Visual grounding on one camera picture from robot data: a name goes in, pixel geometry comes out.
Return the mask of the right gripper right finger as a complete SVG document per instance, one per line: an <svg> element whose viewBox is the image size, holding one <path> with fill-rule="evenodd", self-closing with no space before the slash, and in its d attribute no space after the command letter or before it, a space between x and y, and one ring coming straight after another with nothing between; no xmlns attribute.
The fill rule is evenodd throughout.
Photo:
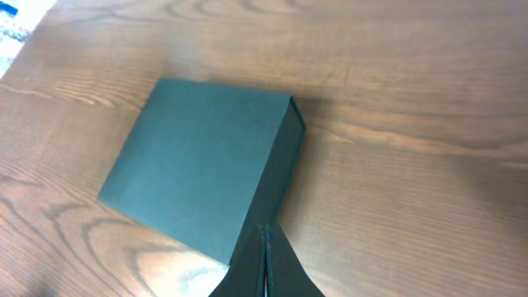
<svg viewBox="0 0 528 297"><path fill-rule="evenodd" d="M270 297L324 297L278 224L266 226L266 293Z"/></svg>

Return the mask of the dark green gift box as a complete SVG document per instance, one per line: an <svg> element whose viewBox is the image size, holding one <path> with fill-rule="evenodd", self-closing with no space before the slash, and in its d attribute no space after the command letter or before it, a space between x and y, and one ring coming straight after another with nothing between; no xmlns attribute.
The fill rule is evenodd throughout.
<svg viewBox="0 0 528 297"><path fill-rule="evenodd" d="M305 132L288 93L161 79L98 198L228 265L276 220Z"/></svg>

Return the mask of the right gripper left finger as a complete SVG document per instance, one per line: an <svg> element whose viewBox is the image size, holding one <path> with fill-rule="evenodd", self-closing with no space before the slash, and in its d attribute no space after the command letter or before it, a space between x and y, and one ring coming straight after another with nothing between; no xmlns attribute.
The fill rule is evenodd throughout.
<svg viewBox="0 0 528 297"><path fill-rule="evenodd" d="M264 296L264 229L256 226L210 297Z"/></svg>

